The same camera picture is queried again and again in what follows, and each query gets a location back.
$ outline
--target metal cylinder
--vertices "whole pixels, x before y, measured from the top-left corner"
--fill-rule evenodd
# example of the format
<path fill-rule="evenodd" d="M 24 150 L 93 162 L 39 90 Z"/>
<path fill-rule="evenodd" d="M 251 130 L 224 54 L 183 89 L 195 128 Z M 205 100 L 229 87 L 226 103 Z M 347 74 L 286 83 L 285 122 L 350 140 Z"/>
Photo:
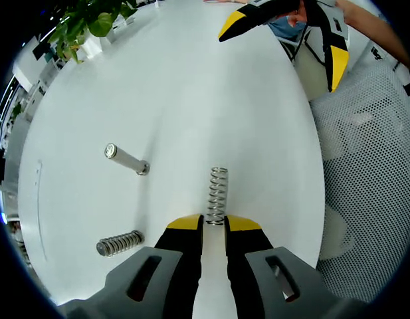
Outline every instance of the metal cylinder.
<path fill-rule="evenodd" d="M 111 159 L 122 166 L 133 169 L 138 175 L 147 175 L 150 170 L 150 165 L 147 161 L 136 159 L 113 143 L 107 144 L 104 155 L 109 160 Z"/>
<path fill-rule="evenodd" d="M 210 225 L 224 225 L 228 179 L 229 171 L 226 168 L 212 168 L 207 207 L 208 212 L 206 214 L 206 222 Z"/>
<path fill-rule="evenodd" d="M 96 248 L 100 255 L 111 257 L 144 242 L 144 235 L 140 231 L 132 231 L 123 235 L 100 239 Z"/>

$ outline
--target white table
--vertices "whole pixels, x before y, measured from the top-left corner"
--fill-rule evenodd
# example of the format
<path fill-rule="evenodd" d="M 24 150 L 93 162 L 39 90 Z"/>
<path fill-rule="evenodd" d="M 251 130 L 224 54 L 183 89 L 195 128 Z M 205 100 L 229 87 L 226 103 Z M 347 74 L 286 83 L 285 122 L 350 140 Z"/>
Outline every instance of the white table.
<path fill-rule="evenodd" d="M 19 214 L 56 303 L 88 298 L 137 251 L 104 258 L 99 239 L 139 229 L 154 246 L 174 219 L 206 213 L 213 166 L 229 169 L 227 213 L 260 223 L 275 247 L 316 265 L 324 179 L 311 111 L 269 28 L 218 42 L 236 8 L 200 0 L 142 7 L 108 50 L 68 63 L 51 84 L 23 150 Z M 148 160 L 150 174 L 106 159 L 108 142 Z M 204 245 L 195 317 L 232 315 L 229 297 L 206 288 L 226 277 L 222 227 L 206 227 Z"/>

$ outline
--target white mesh panel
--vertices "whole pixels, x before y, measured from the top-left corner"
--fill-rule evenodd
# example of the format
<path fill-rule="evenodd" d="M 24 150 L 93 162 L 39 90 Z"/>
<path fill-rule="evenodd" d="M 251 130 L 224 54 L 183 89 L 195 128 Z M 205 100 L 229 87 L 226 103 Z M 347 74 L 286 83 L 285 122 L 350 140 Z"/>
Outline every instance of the white mesh panel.
<path fill-rule="evenodd" d="M 320 260 L 317 269 L 334 294 L 370 302 L 410 239 L 410 99 L 381 63 L 350 75 L 337 92 L 311 105 L 326 204 L 346 223 L 341 243 L 323 245 L 341 253 Z M 339 241 L 330 233 L 323 242 Z"/>

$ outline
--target coil spring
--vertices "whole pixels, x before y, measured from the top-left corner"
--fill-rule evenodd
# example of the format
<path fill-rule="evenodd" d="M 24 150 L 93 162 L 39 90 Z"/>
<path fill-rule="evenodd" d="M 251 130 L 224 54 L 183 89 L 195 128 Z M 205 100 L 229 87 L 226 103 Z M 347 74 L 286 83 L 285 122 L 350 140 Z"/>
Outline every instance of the coil spring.
<path fill-rule="evenodd" d="M 100 255 L 111 257 L 144 242 L 144 235 L 140 231 L 132 231 L 123 235 L 100 239 L 96 248 Z"/>
<path fill-rule="evenodd" d="M 206 222 L 211 225 L 224 225 L 225 204 L 227 202 L 229 171 L 223 167 L 211 170 L 209 186 L 208 213 Z"/>

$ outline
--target blue face mask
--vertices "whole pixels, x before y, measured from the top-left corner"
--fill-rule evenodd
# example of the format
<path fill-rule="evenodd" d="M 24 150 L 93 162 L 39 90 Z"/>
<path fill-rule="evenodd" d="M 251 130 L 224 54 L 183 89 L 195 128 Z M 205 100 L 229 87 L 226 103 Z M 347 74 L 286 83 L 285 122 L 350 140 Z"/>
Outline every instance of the blue face mask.
<path fill-rule="evenodd" d="M 276 37 L 287 40 L 296 40 L 297 36 L 304 30 L 305 24 L 304 22 L 298 22 L 295 27 L 291 27 L 288 23 L 288 17 L 281 17 L 267 23 Z"/>

